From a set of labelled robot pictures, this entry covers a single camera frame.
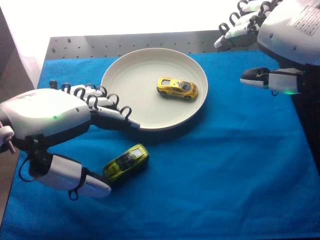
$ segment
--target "toy car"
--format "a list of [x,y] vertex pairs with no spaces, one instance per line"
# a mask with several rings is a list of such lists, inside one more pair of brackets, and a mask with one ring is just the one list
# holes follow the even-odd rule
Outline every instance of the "toy car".
[[156,89],[163,97],[173,95],[184,98],[187,101],[196,98],[199,92],[194,83],[169,77],[161,77]]
[[110,161],[103,168],[103,175],[111,184],[121,182],[132,173],[141,170],[147,163],[149,154],[144,146],[137,144]]

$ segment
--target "green toy car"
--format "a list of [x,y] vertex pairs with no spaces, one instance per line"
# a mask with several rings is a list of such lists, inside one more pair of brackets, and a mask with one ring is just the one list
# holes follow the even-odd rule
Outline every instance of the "green toy car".
[[149,154],[144,146],[137,144],[110,161],[103,168],[103,176],[114,185],[146,166]]

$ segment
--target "car door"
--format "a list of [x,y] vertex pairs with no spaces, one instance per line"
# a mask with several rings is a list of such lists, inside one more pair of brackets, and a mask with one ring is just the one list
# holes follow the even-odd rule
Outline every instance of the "car door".
[[184,91],[179,87],[172,87],[171,94],[174,96],[182,97],[184,95]]

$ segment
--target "blue tablecloth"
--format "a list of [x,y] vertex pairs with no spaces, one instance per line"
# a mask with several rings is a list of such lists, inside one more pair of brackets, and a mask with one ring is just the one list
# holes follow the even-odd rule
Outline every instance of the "blue tablecloth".
[[[277,63],[259,51],[190,56],[209,83],[205,104],[191,120],[156,133],[92,126],[49,150],[102,173],[107,162],[141,143],[150,154],[146,171],[109,197],[76,202],[67,192],[22,182],[16,172],[0,238],[320,237],[320,177],[290,96],[239,81],[246,69],[276,69]],[[115,60],[48,60],[39,88],[51,79],[59,86],[99,85]],[[21,153],[18,167],[25,157]]]

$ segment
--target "plate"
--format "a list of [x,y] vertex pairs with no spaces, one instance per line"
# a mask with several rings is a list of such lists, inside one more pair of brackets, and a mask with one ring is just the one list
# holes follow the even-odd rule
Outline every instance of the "plate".
[[[157,91],[162,77],[195,83],[196,99],[162,97]],[[191,57],[171,49],[146,48],[130,52],[116,60],[105,72],[101,85],[108,94],[119,96],[118,108],[129,106],[129,119],[145,131],[176,127],[190,119],[203,105],[208,93],[204,70]]]

